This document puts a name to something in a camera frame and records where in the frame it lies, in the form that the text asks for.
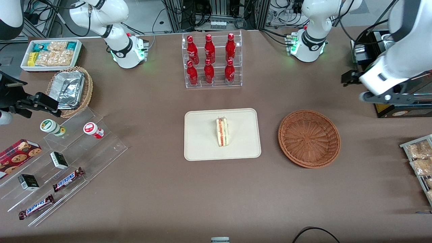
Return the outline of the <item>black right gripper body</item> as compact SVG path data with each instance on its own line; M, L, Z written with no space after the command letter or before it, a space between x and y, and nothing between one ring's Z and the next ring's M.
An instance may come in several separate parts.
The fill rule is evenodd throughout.
M0 71L0 108L2 111L31 118L30 110L39 111L39 107L31 99L32 95L24 91L27 82L20 81Z

